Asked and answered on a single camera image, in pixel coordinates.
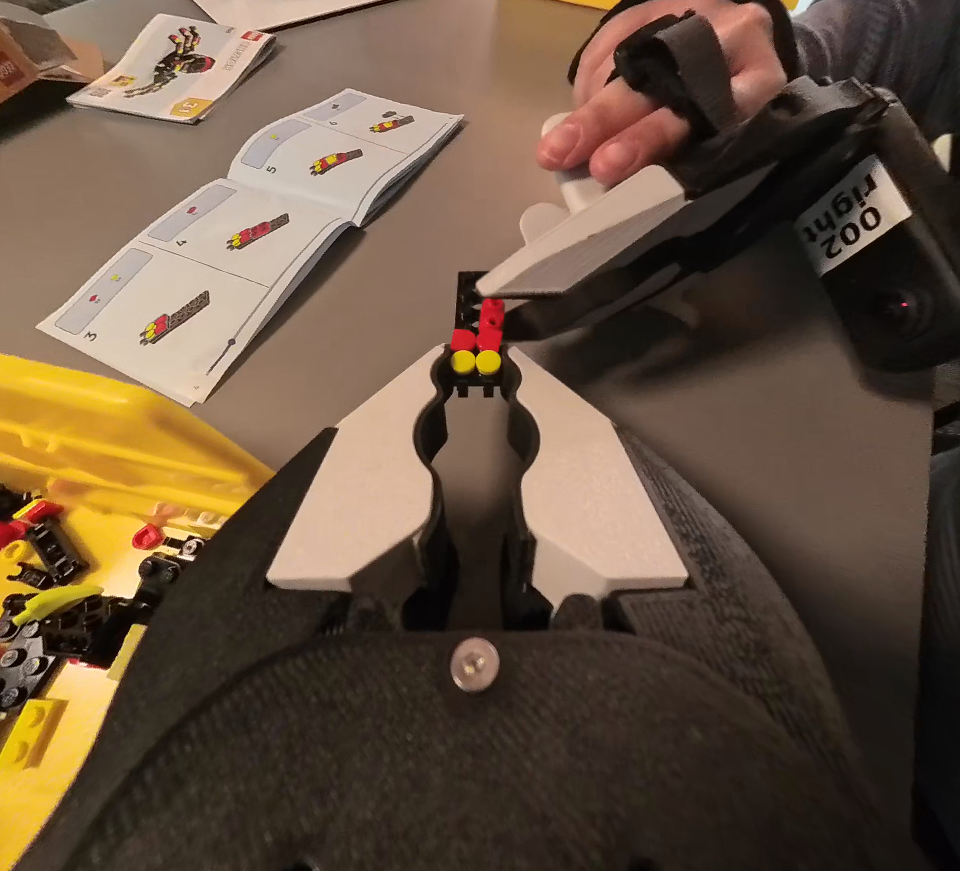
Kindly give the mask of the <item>person's right forearm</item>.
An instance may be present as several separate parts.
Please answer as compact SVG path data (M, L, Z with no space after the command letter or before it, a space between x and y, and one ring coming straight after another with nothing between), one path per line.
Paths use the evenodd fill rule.
M794 19L802 73L893 93L930 141L959 133L959 0L815 0Z

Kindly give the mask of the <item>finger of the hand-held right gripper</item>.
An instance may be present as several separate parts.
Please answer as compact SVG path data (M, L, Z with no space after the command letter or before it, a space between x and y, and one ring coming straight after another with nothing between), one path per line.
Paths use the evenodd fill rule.
M676 263L647 273L625 265L588 277L561 294L535 296L506 312L507 342L542 341L589 328L659 298L690 277Z
M689 198L669 172L652 165L572 213L480 277L484 298L557 296L654 246L712 227L774 169L768 164Z

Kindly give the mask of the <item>person's right hand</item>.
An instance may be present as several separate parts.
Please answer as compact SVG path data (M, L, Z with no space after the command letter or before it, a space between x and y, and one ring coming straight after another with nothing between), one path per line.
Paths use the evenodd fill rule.
M582 51L573 81L573 109L535 149L549 171L586 166L606 188L672 159L690 138L690 123L648 95L636 92L615 69L615 51L632 33L666 15L693 11L713 27L730 74L738 121L752 117L786 85L777 55L773 18L760 3L732 0L651 0L614 16Z

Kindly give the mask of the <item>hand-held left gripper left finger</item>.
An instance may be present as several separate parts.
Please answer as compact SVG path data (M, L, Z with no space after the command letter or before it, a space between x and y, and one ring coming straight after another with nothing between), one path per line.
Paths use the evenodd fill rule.
M433 459L448 440L448 357L445 345L429 349L332 429L267 570L271 585L397 604L441 587L450 553Z

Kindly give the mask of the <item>white paper leaflet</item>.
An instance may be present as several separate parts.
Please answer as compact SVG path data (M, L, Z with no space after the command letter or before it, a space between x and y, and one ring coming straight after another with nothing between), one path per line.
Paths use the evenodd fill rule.
M75 108L195 124L263 63L276 41L260 30L160 13L111 70L66 100Z

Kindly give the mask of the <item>black lego plate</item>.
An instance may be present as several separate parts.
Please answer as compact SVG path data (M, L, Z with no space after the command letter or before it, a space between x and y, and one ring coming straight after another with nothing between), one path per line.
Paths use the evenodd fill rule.
M481 310L482 302L485 299L480 295L477 289L477 282L482 278L484 272L459 272L457 277L457 288L455 294L455 306L454 306L454 322L450 335L450 339L453 333L453 330L456 328L466 328L473 330L478 336L478 319L479 313ZM450 349L450 344L448 344L448 358L447 358L447 370L450 373L452 380L452 387L460 398L468 397L472 390L476 389L480 394L483 395L485 399L491 400L496 397L498 394L501 394L501 385L502 380L505 374L505 361L506 361L506 313L503 326L503 339L500 348L500 356L502 359L502 367L498 374L493 377L482 377L475 370L472 374L467 376L460 376L452 372L450 368L450 356L452 351Z

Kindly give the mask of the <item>orange lego box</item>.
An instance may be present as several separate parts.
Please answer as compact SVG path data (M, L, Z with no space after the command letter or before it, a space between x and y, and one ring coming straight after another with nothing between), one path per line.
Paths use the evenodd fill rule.
M1 108L66 98L105 71L97 45L64 37L40 14L1 3Z

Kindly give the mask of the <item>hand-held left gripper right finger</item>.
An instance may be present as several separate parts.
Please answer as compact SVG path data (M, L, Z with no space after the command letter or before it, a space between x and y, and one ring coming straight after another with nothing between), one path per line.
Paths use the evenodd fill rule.
M556 610L571 596L682 587L689 571L614 424L524 351L508 357L536 431L520 481L533 589Z

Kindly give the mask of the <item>lego instruction booklet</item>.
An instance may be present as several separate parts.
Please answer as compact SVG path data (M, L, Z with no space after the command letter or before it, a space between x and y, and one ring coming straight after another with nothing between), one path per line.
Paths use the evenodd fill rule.
M36 328L202 403L342 233L387 207L463 119L346 88L271 122Z

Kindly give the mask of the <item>pile of loose lego pieces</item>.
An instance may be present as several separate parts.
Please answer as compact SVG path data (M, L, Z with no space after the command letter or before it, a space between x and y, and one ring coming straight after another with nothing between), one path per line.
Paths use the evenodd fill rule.
M131 596L90 582L90 561L63 523L64 505L39 493L1 489L2 769L36 767L62 714L45 697L63 665L109 671L126 639L144 628L186 567L209 543L203 533L175 534L148 522L133 534L138 584Z

